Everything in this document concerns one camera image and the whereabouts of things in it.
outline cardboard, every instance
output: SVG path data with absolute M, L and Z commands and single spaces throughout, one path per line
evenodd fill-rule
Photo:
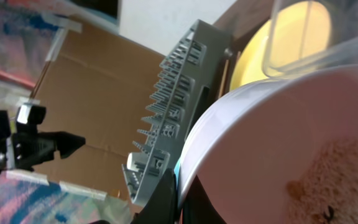
M 120 198 L 127 199 L 121 164 L 138 151 L 132 141 L 145 141 L 137 129 L 150 129 L 140 119 L 152 115 L 145 107 L 152 102 L 162 59 L 84 22 L 81 34 L 70 31 L 33 96 L 47 107 L 41 131 L 84 136 L 86 146 L 35 171 L 109 194 L 119 190 Z

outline transparent container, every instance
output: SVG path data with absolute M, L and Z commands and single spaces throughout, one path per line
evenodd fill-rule
M 276 0 L 264 55 L 269 77 L 358 64 L 358 0 Z

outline yellow plate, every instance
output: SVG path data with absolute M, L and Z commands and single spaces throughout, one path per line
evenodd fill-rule
M 331 19 L 318 2 L 299 2 L 279 12 L 275 25 L 270 64 L 282 66 L 323 51 L 331 36 Z M 230 90 L 268 78 L 262 63 L 269 38 L 271 21 L 267 21 L 244 49 L 234 69 Z

